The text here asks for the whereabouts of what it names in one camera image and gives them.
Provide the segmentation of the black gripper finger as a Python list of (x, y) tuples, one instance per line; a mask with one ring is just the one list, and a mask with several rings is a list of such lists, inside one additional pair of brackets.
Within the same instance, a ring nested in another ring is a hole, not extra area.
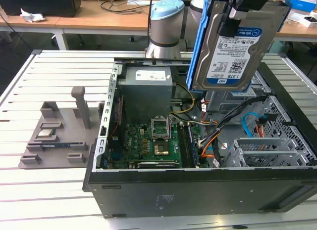
[(247, 16), (246, 10), (237, 10), (229, 6), (221, 21), (221, 35), (224, 37), (234, 37), (239, 29), (239, 25)]

